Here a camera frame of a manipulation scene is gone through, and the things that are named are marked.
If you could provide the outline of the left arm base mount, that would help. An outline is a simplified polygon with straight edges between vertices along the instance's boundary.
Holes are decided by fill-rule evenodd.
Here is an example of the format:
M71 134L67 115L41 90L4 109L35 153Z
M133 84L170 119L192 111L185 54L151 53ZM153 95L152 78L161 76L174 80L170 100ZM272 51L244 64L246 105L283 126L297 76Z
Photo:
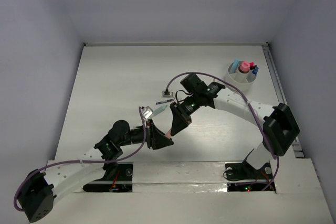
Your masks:
M119 163L117 169L83 186L87 193L131 193L133 191L133 163Z

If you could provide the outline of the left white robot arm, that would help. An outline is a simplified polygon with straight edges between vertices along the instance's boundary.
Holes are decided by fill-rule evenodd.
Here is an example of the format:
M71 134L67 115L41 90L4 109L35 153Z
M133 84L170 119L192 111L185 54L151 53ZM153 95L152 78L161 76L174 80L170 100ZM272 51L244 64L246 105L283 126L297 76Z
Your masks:
M118 120L100 142L76 159L31 171L15 193L14 207L30 223L40 221L66 195L96 179L113 178L118 162L134 156L143 146L159 150L173 144L151 119L134 129L127 121Z

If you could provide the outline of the orange pastel highlighter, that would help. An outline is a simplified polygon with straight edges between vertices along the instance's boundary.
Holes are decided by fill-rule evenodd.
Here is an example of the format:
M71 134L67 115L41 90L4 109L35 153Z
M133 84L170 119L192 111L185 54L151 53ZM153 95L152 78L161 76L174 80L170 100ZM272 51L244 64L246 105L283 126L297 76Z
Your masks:
M169 129L169 130L166 132L165 137L167 137L167 138L171 138L171 137L172 137L172 135L171 135L171 129Z

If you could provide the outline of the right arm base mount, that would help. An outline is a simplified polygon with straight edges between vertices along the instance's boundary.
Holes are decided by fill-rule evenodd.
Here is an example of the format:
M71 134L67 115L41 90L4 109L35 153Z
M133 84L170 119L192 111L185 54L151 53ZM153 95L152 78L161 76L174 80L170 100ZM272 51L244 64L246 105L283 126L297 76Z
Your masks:
M228 191L276 191L275 177L279 171L279 164L275 170L270 163L260 169L254 169L246 162L226 163L222 177L226 179Z

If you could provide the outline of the clear blue capped pen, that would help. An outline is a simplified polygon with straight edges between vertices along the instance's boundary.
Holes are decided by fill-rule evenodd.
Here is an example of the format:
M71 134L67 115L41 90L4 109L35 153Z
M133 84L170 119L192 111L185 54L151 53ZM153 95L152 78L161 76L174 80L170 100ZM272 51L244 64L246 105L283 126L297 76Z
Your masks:
M255 76L257 75L257 73L258 73L258 70L259 70L259 67L256 66L256 67L252 70L252 72L251 72L251 76L252 76L252 77L255 77Z

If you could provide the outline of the green pastel highlighter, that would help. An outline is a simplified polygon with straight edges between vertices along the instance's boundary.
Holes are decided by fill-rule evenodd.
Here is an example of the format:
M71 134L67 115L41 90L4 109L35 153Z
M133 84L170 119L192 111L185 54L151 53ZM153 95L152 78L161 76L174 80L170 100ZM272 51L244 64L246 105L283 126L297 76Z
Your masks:
M167 108L167 105L160 106L159 108L157 108L157 109L155 109L155 110L153 111L151 117L155 117L155 116L157 116L158 114L164 112L166 108Z

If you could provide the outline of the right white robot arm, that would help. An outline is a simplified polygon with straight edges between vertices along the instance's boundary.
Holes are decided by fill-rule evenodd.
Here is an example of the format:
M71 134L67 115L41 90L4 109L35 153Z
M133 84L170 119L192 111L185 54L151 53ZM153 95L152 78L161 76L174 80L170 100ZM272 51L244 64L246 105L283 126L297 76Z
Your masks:
M284 156L299 135L299 126L288 105L272 106L250 100L237 87L218 78L206 84L198 72L182 75L180 84L189 95L183 102L170 105L173 115L170 135L187 128L192 122L191 115L202 106L231 113L256 125L262 140L242 162L241 171L246 177L255 177L267 162Z

